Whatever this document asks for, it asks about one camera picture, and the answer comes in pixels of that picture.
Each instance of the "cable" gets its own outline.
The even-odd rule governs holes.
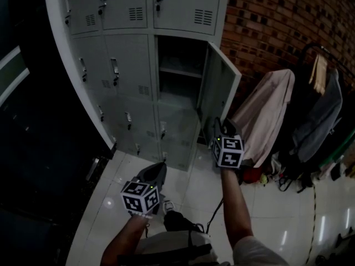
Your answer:
[[[207,230],[206,230],[206,234],[208,234],[208,233],[209,233],[209,230],[210,230],[210,224],[211,224],[211,222],[213,221],[213,219],[215,218],[216,213],[217,213],[217,211],[219,210],[219,208],[221,208],[222,204],[223,204],[223,198],[222,198],[221,202],[219,203],[219,205],[218,205],[217,209],[216,209],[216,210],[215,210],[215,212],[213,213],[213,216],[212,216],[211,220],[207,223]]]

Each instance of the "hanging jacket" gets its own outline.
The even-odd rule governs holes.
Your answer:
[[[244,160],[254,167],[260,167],[272,149],[294,83],[289,69],[267,73],[232,117],[245,141]]]
[[[342,93],[338,82],[338,71],[332,69],[327,74],[328,84],[305,119],[292,133],[294,149],[300,162],[307,162],[319,149],[334,126],[342,107]]]

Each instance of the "locker vent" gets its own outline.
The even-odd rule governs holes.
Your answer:
[[[85,19],[87,20],[87,25],[95,25],[95,16],[94,15],[87,15],[85,17]]]
[[[101,80],[102,86],[107,89],[111,89],[110,82],[107,80]]]
[[[207,10],[195,10],[195,24],[212,25],[213,12]]]
[[[149,88],[147,86],[138,86],[138,92],[141,95],[149,95]]]
[[[189,147],[190,146],[190,142],[182,140],[181,141],[181,145],[183,145],[185,147]]]
[[[129,20],[130,21],[142,21],[143,20],[143,8],[129,8]]]
[[[146,131],[146,134],[149,136],[149,137],[152,137],[152,138],[154,138],[155,137],[155,134],[153,133],[153,132],[151,132],[151,131]]]

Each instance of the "brick wall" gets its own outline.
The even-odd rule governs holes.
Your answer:
[[[354,29],[355,0],[229,0],[221,50],[243,74],[230,114],[266,72],[294,69],[310,42],[325,46],[355,73]],[[315,52],[308,52],[311,62]]]

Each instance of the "locker compartment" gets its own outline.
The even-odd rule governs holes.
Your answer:
[[[159,104],[159,131],[163,142],[191,147],[199,120],[195,110]]]
[[[158,142],[148,136],[132,133],[135,155],[148,161],[159,161]]]
[[[65,21],[71,34],[99,30],[100,0],[63,0]]]
[[[219,0],[154,0],[154,27],[213,35]]]
[[[104,29],[146,28],[146,0],[107,0]]]
[[[195,109],[204,73],[207,42],[158,36],[159,99]]]
[[[189,168],[190,148],[184,148],[167,142],[161,142],[161,154],[169,167],[187,171]]]
[[[100,103],[105,119],[125,131],[156,139],[153,104],[134,98],[105,98]]]
[[[97,95],[115,95],[101,37],[73,39],[73,44],[84,86]]]
[[[111,78],[120,95],[152,100],[148,36],[123,34],[105,36]]]
[[[132,133],[117,126],[112,129],[112,132],[116,138],[117,150],[131,155],[137,155]]]

